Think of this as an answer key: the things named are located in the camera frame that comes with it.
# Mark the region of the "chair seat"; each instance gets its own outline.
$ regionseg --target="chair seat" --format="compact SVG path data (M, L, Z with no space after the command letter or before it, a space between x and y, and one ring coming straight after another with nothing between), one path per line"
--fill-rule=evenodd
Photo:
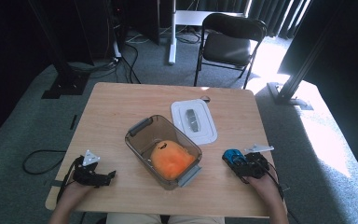
M246 66L250 62L250 53L250 40L212 33L208 34L205 41L203 58L212 62Z

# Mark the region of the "orange object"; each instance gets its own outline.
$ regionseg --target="orange object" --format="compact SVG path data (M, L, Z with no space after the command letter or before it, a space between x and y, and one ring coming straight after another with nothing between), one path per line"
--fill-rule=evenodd
M150 157L155 170L165 179L174 180L196 158L188 154L184 147L167 140L159 142Z

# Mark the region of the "gray carpet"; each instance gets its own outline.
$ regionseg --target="gray carpet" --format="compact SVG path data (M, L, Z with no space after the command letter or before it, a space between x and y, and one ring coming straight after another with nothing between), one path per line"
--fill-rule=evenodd
M143 84L192 85L197 44L178 41L176 64L168 65L166 39L162 39L160 46L150 41L134 41L140 42L131 43L139 53L134 71ZM267 82L287 78L276 74L287 44L280 39L266 38L247 87L255 93L268 141L276 148L272 154L280 180L290 187L285 192L286 203L303 224L358 223L358 163L317 88L303 83L298 90L298 97L309 101L313 110L275 105L269 94ZM136 55L129 47L122 54L129 63ZM72 65L88 68L82 63ZM74 115L79 120L93 85L100 81L128 82L129 71L120 63L114 72L93 73L83 95L63 95L57 100L41 99L57 76L53 66L34 80L0 129L0 223L48 222L51 211L44 203L58 168L42 175L29 175L21 168L23 160L39 149L66 150L76 129L76 126L71 129ZM237 75L237 72L205 66L199 84L240 89L243 79L237 79ZM42 171L62 157L63 153L37 154L27 163L27 168ZM83 223L95 223L103 216L87 213ZM75 213L71 223L79 223L80 219L81 214ZM226 223L269 222L227 217Z

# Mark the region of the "sunlight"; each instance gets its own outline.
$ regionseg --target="sunlight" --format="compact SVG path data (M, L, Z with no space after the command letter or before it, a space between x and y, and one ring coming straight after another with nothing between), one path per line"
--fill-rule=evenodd
M252 91L253 94L256 95L264 88L267 88L267 83L278 82L284 84L287 79L289 79L289 77L289 75L285 74L274 74L274 76L254 77L248 81L246 90Z
M347 165L348 155L345 152L348 144L344 140L341 130L332 119L326 105L312 104L312 106L316 107L318 113L313 110L301 111L300 118L316 156L326 165L346 177L351 177Z
M252 72L263 76L276 75L286 51L287 49L282 46L263 42L255 56Z

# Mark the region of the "wall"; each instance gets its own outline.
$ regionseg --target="wall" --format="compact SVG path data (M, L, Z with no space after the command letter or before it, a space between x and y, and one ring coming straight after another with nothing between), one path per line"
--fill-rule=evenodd
M0 126L48 64L23 5L0 1Z

